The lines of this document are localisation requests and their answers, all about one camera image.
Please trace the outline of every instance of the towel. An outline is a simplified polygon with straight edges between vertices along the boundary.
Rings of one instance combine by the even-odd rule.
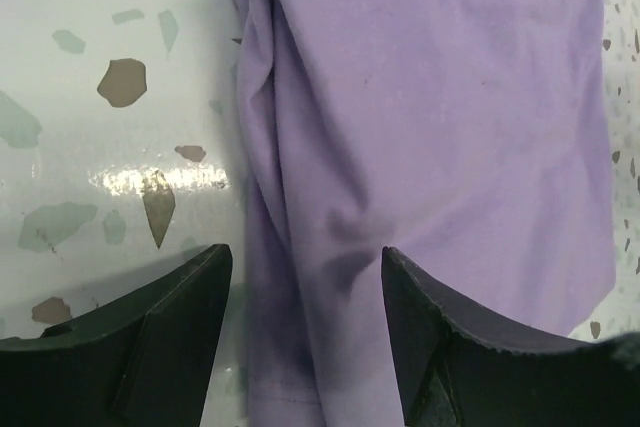
[[[399,248],[567,335],[615,280],[602,0],[234,0],[249,420],[403,425]]]

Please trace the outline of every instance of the black plastic part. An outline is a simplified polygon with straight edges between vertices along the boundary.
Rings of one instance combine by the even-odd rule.
[[[0,425],[198,427],[231,271],[215,245],[39,339],[0,341]]]
[[[408,426],[640,426],[640,334],[591,344],[527,327],[396,249],[383,252],[382,282]],[[437,383],[452,424],[428,418]]]

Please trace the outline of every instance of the folded cloth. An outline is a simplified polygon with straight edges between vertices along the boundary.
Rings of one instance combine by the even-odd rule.
[[[568,334],[614,284],[602,0],[235,0],[255,427],[403,425],[398,247]]]

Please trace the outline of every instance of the fabric fold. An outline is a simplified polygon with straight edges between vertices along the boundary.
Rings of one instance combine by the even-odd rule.
[[[234,0],[254,427],[401,426],[382,247],[568,334],[614,283],[602,0]]]

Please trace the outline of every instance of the white speckled tabletop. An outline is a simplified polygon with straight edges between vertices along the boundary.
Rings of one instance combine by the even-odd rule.
[[[583,340],[640,329],[640,0],[605,4],[618,277]],[[228,243],[202,425],[244,425],[231,1],[0,0],[0,19],[0,338],[37,337]]]

